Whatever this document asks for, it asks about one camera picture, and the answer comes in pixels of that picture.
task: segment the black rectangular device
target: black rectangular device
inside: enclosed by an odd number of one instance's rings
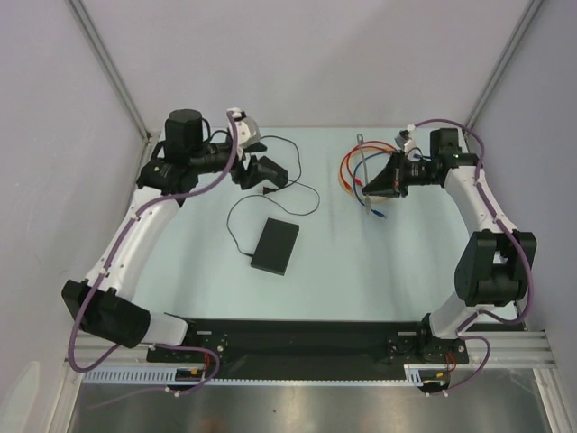
[[[269,218],[252,255],[251,266],[284,275],[298,235],[296,224]]]

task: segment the robotic arm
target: robotic arm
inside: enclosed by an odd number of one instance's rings
[[[159,142],[151,160],[142,168],[136,181],[130,208],[110,245],[82,282],[67,281],[62,289],[70,314],[76,318],[82,309],[80,328],[118,345],[135,347],[141,342],[181,345],[188,332],[188,322],[159,312],[150,312],[134,304],[136,283],[153,246],[185,199],[181,197],[198,184],[198,176],[226,168],[237,150],[230,170],[234,183],[249,189],[264,180],[278,188],[288,182],[288,173],[267,157],[257,159],[254,152],[267,150],[261,142],[259,128],[242,110],[229,110],[228,134],[223,143],[211,143],[203,137],[202,115],[196,110],[170,113],[165,124],[166,140]],[[159,157],[160,150],[164,156]],[[145,211],[138,212],[148,204]],[[85,299],[97,286],[86,305]]]
[[[387,166],[362,193],[397,198],[405,197],[411,185],[440,185],[453,198],[470,239],[455,269],[455,293],[424,322],[433,337],[455,339],[480,312],[525,297],[527,273],[508,234],[520,244],[529,266],[535,257],[536,239],[532,233],[518,231],[505,216],[487,186],[477,155],[462,152],[457,129],[431,132],[430,157],[409,156],[415,143],[408,131],[402,131],[400,138],[406,140],[407,152],[392,153]]]

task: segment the white table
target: white table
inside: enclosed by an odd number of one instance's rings
[[[241,248],[252,253],[268,217],[300,225],[286,274],[253,269],[251,259],[236,251],[226,214],[251,191],[241,191],[227,177],[209,193],[187,200],[167,226],[142,272],[134,302],[192,318],[420,320],[454,291],[454,268],[469,240],[456,205],[439,186],[411,187],[406,198],[378,205],[388,217],[378,218],[366,215],[337,180],[339,163],[356,144],[356,134],[394,143],[397,132],[263,129],[263,135],[298,144],[301,182],[318,190],[321,205],[313,215],[290,216],[265,199],[249,198],[234,210],[231,228]],[[417,131],[425,153],[429,132]],[[263,142],[269,146],[267,156],[294,179],[294,147],[272,138]],[[387,159],[368,162],[370,177]],[[213,178],[202,177],[201,185]],[[299,186],[269,197],[295,212],[316,203],[315,194]],[[515,310],[510,305],[498,313],[512,318]]]

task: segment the reflective metal surface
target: reflective metal surface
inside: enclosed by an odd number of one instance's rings
[[[551,431],[531,370],[483,372],[448,398],[415,388],[207,386],[178,399],[149,392],[86,409],[135,389],[82,385],[69,433]]]

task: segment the blue cable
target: blue cable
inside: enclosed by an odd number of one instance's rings
[[[366,161],[368,161],[370,158],[374,158],[375,156],[379,156],[379,155],[388,155],[387,152],[378,152],[378,153],[374,153],[371,156],[367,156],[365,158]],[[359,197],[359,192],[357,191],[357,182],[355,182],[354,180],[357,177],[357,171],[359,170],[359,167],[362,166],[362,161],[359,162],[357,164],[357,166],[354,168],[354,172],[353,172],[353,191],[354,191],[354,195],[355,197],[357,197],[357,200],[359,200],[359,203],[361,203],[364,206],[364,202],[361,200],[361,198]],[[378,210],[375,209],[371,209],[371,212],[376,215],[377,217],[381,217],[381,218],[386,218],[387,216],[385,214],[383,214],[382,212],[379,212]]]

